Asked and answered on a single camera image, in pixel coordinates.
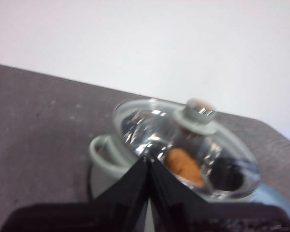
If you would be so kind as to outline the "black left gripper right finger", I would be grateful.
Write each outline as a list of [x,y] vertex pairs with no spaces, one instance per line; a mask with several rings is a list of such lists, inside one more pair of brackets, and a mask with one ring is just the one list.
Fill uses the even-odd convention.
[[149,162],[151,201],[168,232],[290,232],[290,218],[262,203],[210,203],[158,160]]

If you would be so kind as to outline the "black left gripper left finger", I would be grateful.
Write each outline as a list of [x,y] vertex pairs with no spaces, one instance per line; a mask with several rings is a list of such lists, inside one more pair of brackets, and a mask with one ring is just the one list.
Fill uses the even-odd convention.
[[6,232],[143,232],[149,165],[139,159],[114,185],[89,203],[34,204],[15,210]]

